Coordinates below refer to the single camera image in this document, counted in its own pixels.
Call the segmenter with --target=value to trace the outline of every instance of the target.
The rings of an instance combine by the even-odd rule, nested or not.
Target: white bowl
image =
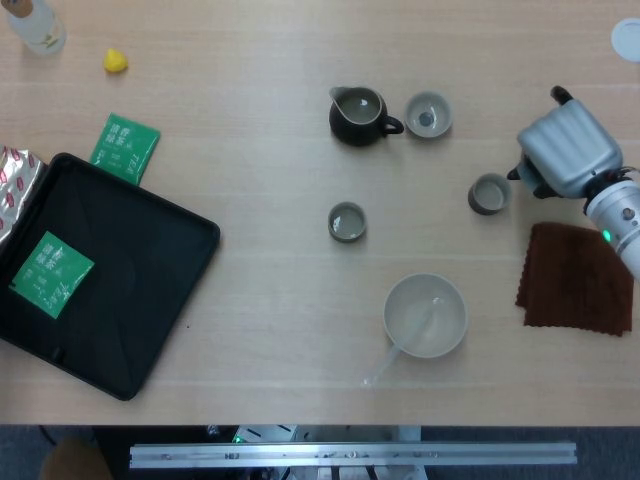
[[[433,299],[442,303],[433,307]],[[416,331],[429,309],[433,316]],[[389,292],[384,304],[384,328],[391,341],[402,351],[420,358],[446,355],[464,338],[469,319],[467,306],[458,289],[444,277],[432,273],[417,273],[400,280]]]

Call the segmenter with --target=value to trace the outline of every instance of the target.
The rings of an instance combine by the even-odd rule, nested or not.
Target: silver wrapper
[[[44,164],[29,150],[0,145],[0,247],[24,210]]]

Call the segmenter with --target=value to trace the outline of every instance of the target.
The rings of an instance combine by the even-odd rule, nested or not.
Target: teapot spout
[[[331,90],[329,90],[329,96],[333,99],[334,102],[336,102],[338,100],[338,97],[340,97],[347,90],[349,90],[349,87],[333,87]]]

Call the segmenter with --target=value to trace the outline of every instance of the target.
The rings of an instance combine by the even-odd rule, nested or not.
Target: clear spoon
[[[418,335],[427,323],[434,317],[438,308],[444,303],[444,300],[440,297],[434,297],[431,301],[431,305],[427,307],[427,311],[424,313],[420,321],[416,322],[411,328],[408,329],[406,334],[389,349],[387,355],[382,361],[376,365],[372,374],[362,381],[362,385],[365,387],[372,387],[378,382],[380,376],[391,366],[395,361],[398,354],[405,349],[405,347]]]

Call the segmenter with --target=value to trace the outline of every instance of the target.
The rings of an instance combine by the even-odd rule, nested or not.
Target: brown cloth
[[[600,232],[543,222],[531,229],[516,305],[525,325],[621,336],[631,331],[633,282]]]

